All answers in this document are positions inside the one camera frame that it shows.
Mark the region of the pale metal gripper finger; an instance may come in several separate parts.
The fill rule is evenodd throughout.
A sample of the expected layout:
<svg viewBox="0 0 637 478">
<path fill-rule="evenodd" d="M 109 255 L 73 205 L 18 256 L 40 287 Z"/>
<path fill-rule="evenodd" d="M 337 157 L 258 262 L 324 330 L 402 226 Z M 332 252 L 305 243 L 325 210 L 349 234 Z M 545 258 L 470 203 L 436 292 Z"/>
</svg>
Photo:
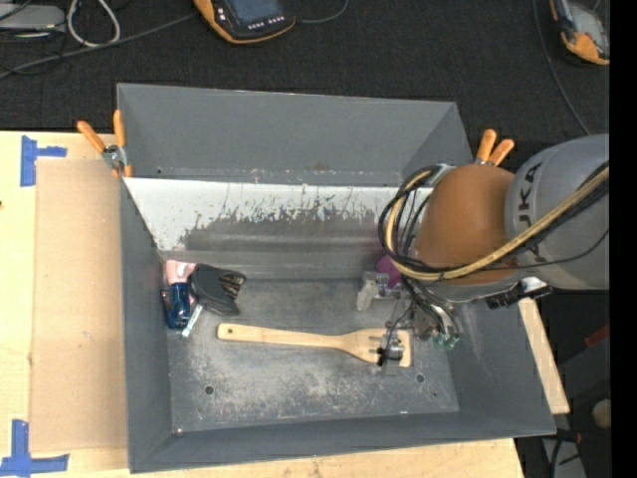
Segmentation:
<svg viewBox="0 0 637 478">
<path fill-rule="evenodd" d="M 397 372 L 404 357 L 405 346 L 400 343 L 397 335 L 387 333 L 381 338 L 377 349 L 377 364 L 382 372 Z"/>
<path fill-rule="evenodd" d="M 357 310 L 367 311 L 374 301 L 386 298 L 388 292 L 389 275 L 387 273 L 364 272 L 356 298 Z"/>
</svg>

